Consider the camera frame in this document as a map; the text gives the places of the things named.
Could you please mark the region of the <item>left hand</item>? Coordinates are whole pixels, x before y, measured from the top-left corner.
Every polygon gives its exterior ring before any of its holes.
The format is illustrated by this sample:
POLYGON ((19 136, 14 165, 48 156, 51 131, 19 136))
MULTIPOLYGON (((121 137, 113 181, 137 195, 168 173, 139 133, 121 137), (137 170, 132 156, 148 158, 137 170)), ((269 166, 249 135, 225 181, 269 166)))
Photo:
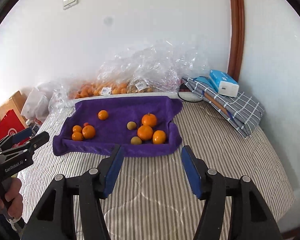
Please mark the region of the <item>left hand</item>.
MULTIPOLYGON (((17 219, 20 218, 23 214, 23 197, 20 194, 22 183, 20 179, 12 177, 10 188, 5 194, 5 199, 7 202, 11 202, 10 207, 7 210, 9 216, 17 219)), ((0 199, 0 213, 2 213, 3 208, 5 207, 4 203, 0 199)))

